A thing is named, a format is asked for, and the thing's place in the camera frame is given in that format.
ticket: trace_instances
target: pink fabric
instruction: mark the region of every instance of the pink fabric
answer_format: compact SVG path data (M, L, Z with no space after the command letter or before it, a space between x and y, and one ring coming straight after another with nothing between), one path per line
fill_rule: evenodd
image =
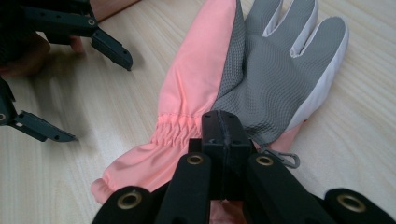
M92 183L97 202L131 185L153 191L172 178L189 139L201 137L201 116L218 95L235 11L236 1L204 3L163 83L150 143L117 158Z
M299 125L295 126L294 128L283 132L278 139L273 142L269 148L275 151L279 152L288 152L289 149L291 148L291 144L294 141L294 138L296 137L297 133L300 131L301 127L305 121L301 122Z

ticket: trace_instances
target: wooden table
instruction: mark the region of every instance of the wooden table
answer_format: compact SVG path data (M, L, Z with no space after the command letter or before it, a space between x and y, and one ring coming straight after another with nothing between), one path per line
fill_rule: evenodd
M292 173L319 197L328 189L353 189L396 218L396 2L318 1L319 19L345 18L350 40L329 98L292 146L302 161ZM132 52L132 72L83 39L85 55L52 46L39 74L7 79L18 110L79 140L41 143L0 128L0 223L92 221L100 204L91 182L149 140L164 76L203 2L143 0L103 21ZM245 13L252 2L243 1Z

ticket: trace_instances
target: gray mesh fabric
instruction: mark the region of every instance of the gray mesh fabric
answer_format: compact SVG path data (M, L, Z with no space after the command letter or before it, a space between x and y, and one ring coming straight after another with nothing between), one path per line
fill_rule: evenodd
M238 1L219 95L212 107L238 116L249 137L262 147L285 131L346 35L344 21L329 18L304 53L291 57L290 49L302 30L310 19L316 21L317 2L294 0L284 20L262 36L280 4L280 0L256 0L244 21Z

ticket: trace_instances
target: metal grommet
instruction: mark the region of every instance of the metal grommet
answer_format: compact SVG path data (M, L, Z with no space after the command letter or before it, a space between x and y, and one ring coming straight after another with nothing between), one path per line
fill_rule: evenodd
M93 19L89 19L89 20L88 20L88 24L89 24L89 25L95 25L96 22L95 22Z
M366 205L352 195L340 194L337 196L337 201L350 211L357 213L366 211Z
M126 210L138 206L140 202L142 202L142 195L138 191L134 190L119 197L117 206L120 209Z
M270 166L272 164L274 164L274 161L266 156L260 156L258 158L256 158L256 162L260 165L264 165L264 166Z
M187 158L187 162L191 165L198 165L204 162L204 158L198 155L192 155Z

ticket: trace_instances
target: glove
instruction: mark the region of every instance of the glove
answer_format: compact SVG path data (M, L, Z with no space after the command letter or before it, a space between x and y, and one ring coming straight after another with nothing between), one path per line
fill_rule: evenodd
M288 148L326 98L348 31L331 18L312 32L315 0L295 0L278 24L281 6L256 0L243 21L239 1L204 3L163 83L150 143L116 159L92 184L99 203L125 186L153 191L169 181L189 139L201 137L201 116L209 110L234 113L261 147Z

